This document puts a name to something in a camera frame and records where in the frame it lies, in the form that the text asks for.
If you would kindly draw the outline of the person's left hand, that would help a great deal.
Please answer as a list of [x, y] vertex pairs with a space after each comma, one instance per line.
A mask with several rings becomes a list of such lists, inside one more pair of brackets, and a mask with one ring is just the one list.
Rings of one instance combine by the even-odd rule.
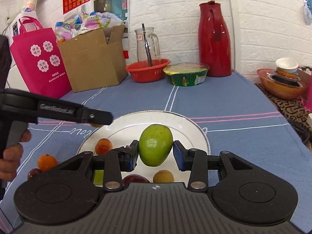
[[12, 182], [17, 176], [17, 169], [20, 166], [20, 160], [23, 155], [23, 146], [21, 143], [29, 142], [31, 133], [27, 129], [21, 137], [19, 143], [4, 150], [3, 158], [0, 161], [0, 178], [6, 182]]

